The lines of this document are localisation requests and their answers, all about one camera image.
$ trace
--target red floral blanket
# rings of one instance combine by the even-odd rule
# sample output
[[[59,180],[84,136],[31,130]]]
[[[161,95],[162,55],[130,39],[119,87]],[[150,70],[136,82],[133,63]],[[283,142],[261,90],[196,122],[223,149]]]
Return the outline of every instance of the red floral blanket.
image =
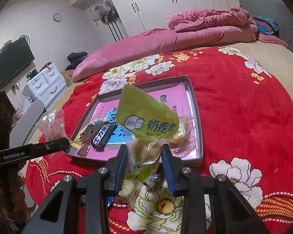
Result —
[[[272,233],[285,232],[293,222],[293,103],[279,81],[240,50],[153,55],[92,76],[63,106],[67,135],[96,94],[180,75],[190,78],[201,116],[204,159],[197,171],[227,175]],[[58,152],[31,161],[26,184],[40,205],[64,175],[86,176],[98,167],[74,163]],[[143,187],[132,211],[115,202],[111,233],[180,233],[183,198],[171,197],[166,184],[162,187]],[[205,210],[209,226],[208,198]]]

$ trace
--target white flower print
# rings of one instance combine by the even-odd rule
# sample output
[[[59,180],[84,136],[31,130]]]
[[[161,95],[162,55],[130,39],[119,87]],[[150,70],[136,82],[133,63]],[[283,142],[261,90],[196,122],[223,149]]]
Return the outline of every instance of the white flower print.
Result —
[[[140,60],[136,60],[136,61],[132,61],[127,64],[124,64],[121,67],[123,67],[124,70],[127,70],[129,72],[132,72],[132,71],[139,72],[144,69],[147,69],[151,65],[154,65],[155,60],[158,59],[159,57],[160,57],[159,54],[147,56]]]
[[[208,195],[204,195],[206,228],[211,224]],[[143,186],[133,207],[128,213],[127,225],[131,230],[144,230],[143,234],[179,234],[182,222],[183,197],[173,197],[164,181],[161,187]]]
[[[272,77],[271,74],[267,70],[265,70],[257,61],[253,60],[252,58],[248,57],[249,60],[244,62],[247,68],[252,68],[257,74],[264,72],[268,77]]]
[[[134,74],[135,72],[109,78],[102,83],[99,95],[124,88],[125,84],[128,84],[127,77],[131,77]]]
[[[168,71],[169,68],[172,68],[173,66],[175,66],[171,61],[164,61],[162,63],[159,63],[153,67],[151,67],[150,69],[147,69],[145,72],[147,74],[152,74],[152,75],[159,75],[162,74],[164,71]]]
[[[218,174],[226,175],[254,209],[263,200],[262,189],[255,186],[262,178],[262,172],[259,169],[251,171],[248,160],[233,158],[230,164],[220,160],[209,166],[209,172],[213,177]]]
[[[241,50],[233,48],[233,47],[218,47],[219,52],[223,52],[228,55],[238,55],[244,58],[244,54]]]
[[[43,159],[43,157],[38,157],[38,158],[35,158],[35,159],[31,159],[30,161],[31,162],[36,162],[38,163],[39,161],[41,161]]]
[[[55,184],[54,184],[54,186],[53,187],[51,187],[51,190],[50,190],[50,192],[52,192],[53,191],[53,189],[58,185],[60,183],[60,180],[59,181],[57,181],[57,182],[55,182]]]
[[[123,76],[128,70],[125,70],[123,66],[116,68],[111,68],[109,71],[105,72],[102,76],[102,79],[110,79],[116,76]]]

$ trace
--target metal screw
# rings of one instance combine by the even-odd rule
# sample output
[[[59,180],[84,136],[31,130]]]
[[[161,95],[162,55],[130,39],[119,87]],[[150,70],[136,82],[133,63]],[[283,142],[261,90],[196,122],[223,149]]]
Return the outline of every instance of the metal screw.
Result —
[[[191,172],[191,169],[189,167],[184,167],[182,168],[182,172],[188,174]]]
[[[65,181],[65,182],[69,182],[69,181],[71,181],[72,180],[72,176],[71,175],[66,175],[64,178],[63,178],[63,180]]]
[[[108,168],[102,167],[99,169],[99,173],[104,174],[108,172]]]
[[[218,174],[216,176],[216,179],[218,179],[219,181],[226,181],[228,178],[226,177],[226,175]]]

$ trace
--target black tv screen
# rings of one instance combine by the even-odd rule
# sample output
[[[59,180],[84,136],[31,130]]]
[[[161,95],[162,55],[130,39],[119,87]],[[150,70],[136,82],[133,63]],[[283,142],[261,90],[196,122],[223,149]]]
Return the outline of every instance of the black tv screen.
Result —
[[[3,48],[0,52],[0,89],[6,86],[34,59],[25,37]]]

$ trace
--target open gift box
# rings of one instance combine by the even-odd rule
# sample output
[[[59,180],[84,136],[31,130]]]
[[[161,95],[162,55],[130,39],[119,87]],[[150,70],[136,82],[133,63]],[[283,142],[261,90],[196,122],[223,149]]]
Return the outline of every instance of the open gift box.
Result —
[[[187,150],[173,151],[173,155],[180,157],[186,166],[200,166],[203,159],[202,127],[197,101],[189,78],[187,76],[171,77],[137,84],[135,87],[147,92],[158,101],[165,103],[170,109],[177,112],[179,117],[193,117],[193,129],[191,130],[191,136],[195,138],[193,147],[189,147]],[[119,89],[98,95],[88,107],[71,140],[74,140],[78,136],[79,131],[95,119],[106,117],[109,122],[115,122],[121,92],[122,89]],[[123,131],[121,126],[118,125],[103,152],[95,151],[91,146],[88,154],[82,157],[77,154],[80,148],[70,146],[65,153],[73,158],[73,160],[82,163],[106,162],[109,158],[117,155],[120,146],[125,144],[129,136],[130,133]]]

